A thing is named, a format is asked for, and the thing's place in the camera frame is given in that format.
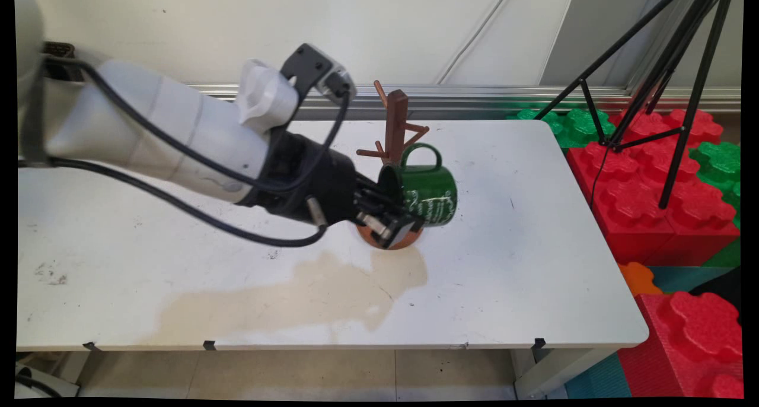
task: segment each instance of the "table leg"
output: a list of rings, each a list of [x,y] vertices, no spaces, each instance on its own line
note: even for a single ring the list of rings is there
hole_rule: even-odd
[[[616,351],[615,348],[554,349],[517,378],[514,383],[517,399],[543,398]]]

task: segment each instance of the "table surface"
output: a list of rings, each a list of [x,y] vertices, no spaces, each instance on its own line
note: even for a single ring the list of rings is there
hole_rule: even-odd
[[[330,122],[293,123],[321,141]],[[84,171],[18,172],[17,351],[245,348],[621,348],[648,337],[545,123],[428,121],[458,186],[455,219],[398,251],[332,226],[317,244],[237,239],[160,199]],[[350,121],[355,155],[384,121]],[[429,151],[410,164],[431,161]],[[270,236],[314,228],[148,179]]]

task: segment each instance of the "tripod leg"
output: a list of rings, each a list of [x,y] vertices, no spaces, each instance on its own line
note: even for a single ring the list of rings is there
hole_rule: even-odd
[[[662,11],[662,9],[666,8],[667,5],[669,5],[670,2],[674,0],[661,0],[651,8],[651,11],[649,11],[646,15],[644,15],[640,20],[637,21],[637,23],[634,24],[630,28],[629,31],[627,31],[620,39],[617,40],[605,53],[603,53],[599,58],[596,59],[596,61],[593,61],[591,63],[591,66],[588,66],[588,69],[583,71],[582,74],[580,74],[579,77],[577,77],[576,80],[572,81],[567,88],[564,89],[556,98],[554,98],[543,110],[540,110],[539,113],[535,116],[535,119],[540,120],[545,115],[548,114],[548,112],[551,111],[554,107],[556,107],[557,104],[561,103],[566,96],[569,96],[569,93],[575,90],[578,85],[580,85],[580,80],[585,80],[586,78],[590,77],[593,72],[596,71],[602,64],[605,63],[605,61],[609,60],[610,56],[614,55],[619,48],[623,47],[624,44],[628,42],[628,40],[631,39],[631,37],[635,36],[635,34],[640,31],[645,25],[648,24],[649,21],[653,20],[654,17],[656,17],[659,12]]]
[[[662,190],[662,197],[659,201],[659,208],[661,209],[666,209],[667,203],[669,202],[669,196],[672,194],[672,187],[675,185],[675,176],[680,168],[680,161],[683,160],[685,145],[688,142],[688,134],[691,133],[693,118],[696,116],[696,108],[699,106],[701,93],[704,91],[704,85],[707,82],[709,67],[714,58],[714,50],[716,50],[719,35],[722,33],[722,28],[725,23],[725,18],[727,18],[727,10],[729,7],[730,0],[719,0],[719,6],[716,8],[716,15],[714,15],[714,21],[712,22],[712,27],[709,31],[707,46],[704,48],[704,56],[701,58],[699,71],[696,73],[696,81],[693,85],[691,100],[688,102],[688,110],[685,111],[685,120],[683,120],[683,126],[685,126],[685,129],[680,133],[680,137],[677,139],[675,153],[672,155],[672,164],[669,165],[669,173],[667,173],[666,176],[664,190]]]
[[[651,115],[653,113],[653,110],[656,109],[656,104],[659,103],[659,99],[662,98],[662,94],[664,93],[664,89],[666,88],[667,84],[669,84],[669,80],[672,79],[672,75],[675,72],[675,69],[677,68],[677,65],[680,64],[680,60],[683,59],[683,56],[685,55],[685,51],[688,50],[688,46],[691,45],[691,41],[693,40],[693,37],[696,36],[696,32],[699,30],[699,26],[701,26],[701,22],[704,21],[704,17],[714,8],[716,3],[719,0],[714,0],[711,2],[708,8],[704,9],[704,12],[699,15],[699,20],[696,21],[696,23],[691,26],[691,30],[686,35],[686,39],[683,40],[683,42],[680,44],[680,50],[675,51],[675,56],[672,59],[672,61],[669,63],[669,67],[667,68],[666,72],[664,73],[664,77],[662,77],[662,81],[659,83],[659,87],[656,88],[656,93],[653,94],[653,98],[648,102],[648,107],[646,109],[646,115]]]
[[[626,131],[634,116],[637,115],[638,110],[640,110],[640,108],[643,106],[643,102],[646,101],[648,94],[650,94],[656,83],[662,79],[664,70],[669,65],[669,62],[672,61],[672,57],[675,55],[675,51],[678,50],[678,46],[685,39],[690,27],[693,25],[693,23],[695,23],[695,21],[697,21],[697,17],[699,17],[700,12],[702,12],[704,7],[710,4],[711,1],[712,0],[695,0],[693,4],[691,4],[691,7],[688,8],[688,12],[685,13],[685,17],[680,22],[680,25],[677,26],[675,33],[672,35],[669,43],[667,43],[664,51],[662,51],[662,55],[659,56],[659,59],[653,66],[653,69],[651,69],[651,72],[648,73],[648,77],[643,82],[643,85],[640,86],[640,89],[638,89],[637,93],[630,103],[630,107],[628,108],[627,112],[624,113],[624,117],[621,118],[621,122],[619,123],[617,129],[614,131],[614,134],[612,134],[610,142],[613,145],[618,145],[621,142],[621,137],[623,137],[624,131]]]

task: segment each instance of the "orange foam block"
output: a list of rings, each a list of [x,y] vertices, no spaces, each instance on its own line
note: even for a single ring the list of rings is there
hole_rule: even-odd
[[[619,270],[633,296],[638,294],[664,294],[653,284],[653,272],[638,262],[619,264]]]

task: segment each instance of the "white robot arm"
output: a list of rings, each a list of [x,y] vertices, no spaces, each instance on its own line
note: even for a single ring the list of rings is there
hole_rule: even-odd
[[[221,101],[151,70],[122,61],[97,69],[40,53],[43,29],[34,0],[15,0],[19,167],[76,167],[114,177],[160,196],[201,220],[245,239],[284,247],[318,240],[327,226],[371,222],[390,247],[423,219],[390,201],[330,150],[355,86],[345,69],[303,44],[281,70],[247,61],[234,103]],[[90,82],[43,76],[43,67],[80,69]],[[288,133],[311,88],[341,106],[325,143]],[[214,220],[184,202],[100,161],[242,206],[320,227],[304,240],[272,240]]]

